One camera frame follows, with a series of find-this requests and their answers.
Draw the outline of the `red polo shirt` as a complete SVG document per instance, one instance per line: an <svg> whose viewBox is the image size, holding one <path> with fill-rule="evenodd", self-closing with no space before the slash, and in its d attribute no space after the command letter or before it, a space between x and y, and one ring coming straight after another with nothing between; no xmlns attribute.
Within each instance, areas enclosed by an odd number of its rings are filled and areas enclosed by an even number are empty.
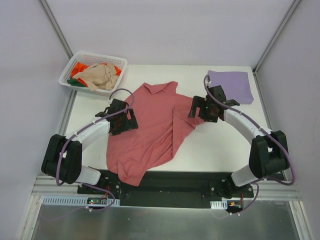
<svg viewBox="0 0 320 240"><path fill-rule="evenodd" d="M106 165L126 184L137 187L146 171L171 161L185 138L204 123L189 118L193 99L176 92L171 81L143 83L126 101L133 104L138 128L109 135Z"/></svg>

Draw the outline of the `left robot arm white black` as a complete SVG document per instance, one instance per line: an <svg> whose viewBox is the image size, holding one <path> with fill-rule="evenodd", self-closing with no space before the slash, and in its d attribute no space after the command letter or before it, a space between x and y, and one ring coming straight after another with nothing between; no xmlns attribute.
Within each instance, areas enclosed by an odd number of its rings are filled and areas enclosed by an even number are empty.
<svg viewBox="0 0 320 240"><path fill-rule="evenodd" d="M116 136L137 128L138 122L131 106L113 99L110 106L98 112L85 126L67 135L53 135L41 171L54 177L58 185L84 183L94 194L102 194L106 188L105 181L101 179L102 173L83 165L83 151L102 136Z"/></svg>

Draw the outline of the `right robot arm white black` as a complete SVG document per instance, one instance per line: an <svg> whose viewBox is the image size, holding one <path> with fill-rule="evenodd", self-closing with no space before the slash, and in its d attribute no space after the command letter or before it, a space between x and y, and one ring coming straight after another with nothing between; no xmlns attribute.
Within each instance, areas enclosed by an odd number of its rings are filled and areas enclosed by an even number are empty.
<svg viewBox="0 0 320 240"><path fill-rule="evenodd" d="M234 127L250 144L248 164L234 171L225 184L225 192L237 197L243 186L269 177L290 167L286 135L282 131L263 129L240 109L240 104L226 99L222 86L205 87L206 97L194 96L188 117L205 122L219 119Z"/></svg>

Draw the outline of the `folded purple t shirt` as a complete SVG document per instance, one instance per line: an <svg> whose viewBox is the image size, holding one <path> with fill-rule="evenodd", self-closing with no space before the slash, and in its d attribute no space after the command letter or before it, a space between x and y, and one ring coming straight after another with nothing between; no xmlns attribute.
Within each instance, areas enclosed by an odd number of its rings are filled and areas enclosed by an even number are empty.
<svg viewBox="0 0 320 240"><path fill-rule="evenodd" d="M210 86L221 86L228 100L236 100L240 105L250 105L254 101L247 72L209 70L208 76Z"/></svg>

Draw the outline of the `white plastic laundry basket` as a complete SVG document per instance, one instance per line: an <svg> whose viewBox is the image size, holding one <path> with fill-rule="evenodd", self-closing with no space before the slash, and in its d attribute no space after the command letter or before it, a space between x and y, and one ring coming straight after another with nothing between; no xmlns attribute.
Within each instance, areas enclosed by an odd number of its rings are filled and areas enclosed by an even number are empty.
<svg viewBox="0 0 320 240"><path fill-rule="evenodd" d="M110 94L119 86L128 61L121 57L77 52L68 61L58 82L75 91L90 91L97 94ZM69 79L83 80L87 87L71 86Z"/></svg>

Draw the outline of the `green shirt in basket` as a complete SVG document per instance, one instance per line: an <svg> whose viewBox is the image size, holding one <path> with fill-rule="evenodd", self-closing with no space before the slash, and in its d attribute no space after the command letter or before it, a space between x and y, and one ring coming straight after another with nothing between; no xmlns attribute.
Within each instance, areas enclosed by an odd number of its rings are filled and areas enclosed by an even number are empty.
<svg viewBox="0 0 320 240"><path fill-rule="evenodd" d="M88 85L81 79L70 78L67 80L67 83L73 87L87 88Z"/></svg>

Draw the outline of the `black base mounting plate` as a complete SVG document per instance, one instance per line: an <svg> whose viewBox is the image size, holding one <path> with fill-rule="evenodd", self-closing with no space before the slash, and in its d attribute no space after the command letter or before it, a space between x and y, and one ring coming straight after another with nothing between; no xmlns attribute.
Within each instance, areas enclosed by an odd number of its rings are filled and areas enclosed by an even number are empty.
<svg viewBox="0 0 320 240"><path fill-rule="evenodd" d="M253 198L253 188L236 187L229 172L148 171L139 186L121 181L109 170L101 171L96 188L85 185L77 193L97 197L110 191L126 207L160 207L207 209L222 198Z"/></svg>

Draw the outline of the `aluminium frame post right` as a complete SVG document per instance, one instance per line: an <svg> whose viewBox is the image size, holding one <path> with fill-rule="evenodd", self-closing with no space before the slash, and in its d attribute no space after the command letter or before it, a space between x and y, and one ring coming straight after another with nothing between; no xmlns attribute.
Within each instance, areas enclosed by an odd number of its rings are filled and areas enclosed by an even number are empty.
<svg viewBox="0 0 320 240"><path fill-rule="evenodd" d="M302 3L302 0L293 0L288 9L286 10L284 16L282 17L281 21L279 22L278 26L276 27L273 35L271 36L270 40L268 41L265 49L263 50L261 56L259 57L257 63L252 69L253 75L256 76L262 65L264 64L265 60L267 59L268 55L271 53L272 49L274 48L275 44L277 43L278 39L280 38L281 34L285 30L286 26L288 25L289 21L292 19L294 13Z"/></svg>

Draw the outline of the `aluminium frame post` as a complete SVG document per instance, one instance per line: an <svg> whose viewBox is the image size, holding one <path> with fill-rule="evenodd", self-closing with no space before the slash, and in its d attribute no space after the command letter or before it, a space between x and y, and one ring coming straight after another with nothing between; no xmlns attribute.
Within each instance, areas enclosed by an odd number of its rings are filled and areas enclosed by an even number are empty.
<svg viewBox="0 0 320 240"><path fill-rule="evenodd" d="M281 21L279 22L278 26L276 27L273 35L271 36L270 40L268 41L265 49L263 50L261 56L259 57L257 63L252 69L253 75L256 76L262 65L264 64L265 60L267 59L268 55L271 53L272 49L274 48L275 44L277 43L278 39L280 38L281 34L285 30L286 26L288 25L289 21L292 19L294 13L302 3L302 0L293 0L288 9L286 10L284 16L282 17Z"/></svg>
<svg viewBox="0 0 320 240"><path fill-rule="evenodd" d="M50 26L52 27L60 45L62 46L62 49L64 50L66 56L71 59L72 56L74 55L72 50L71 50L71 47L70 45L68 44L67 42L67 39L48 3L47 0L38 0L38 3L40 5L40 7L42 8Z"/></svg>

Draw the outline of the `aluminium frame post left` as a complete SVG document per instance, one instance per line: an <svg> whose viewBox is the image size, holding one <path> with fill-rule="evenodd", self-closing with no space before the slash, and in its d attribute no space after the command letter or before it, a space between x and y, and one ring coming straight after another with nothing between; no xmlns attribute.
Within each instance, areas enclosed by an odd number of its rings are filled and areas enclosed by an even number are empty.
<svg viewBox="0 0 320 240"><path fill-rule="evenodd" d="M40 5L40 7L42 8L50 26L52 27L60 45L62 46L62 49L64 50L66 56L71 59L72 56L74 55L72 50L71 50L71 47L70 45L68 44L67 42L67 39L48 3L47 0L38 0L38 3Z"/></svg>

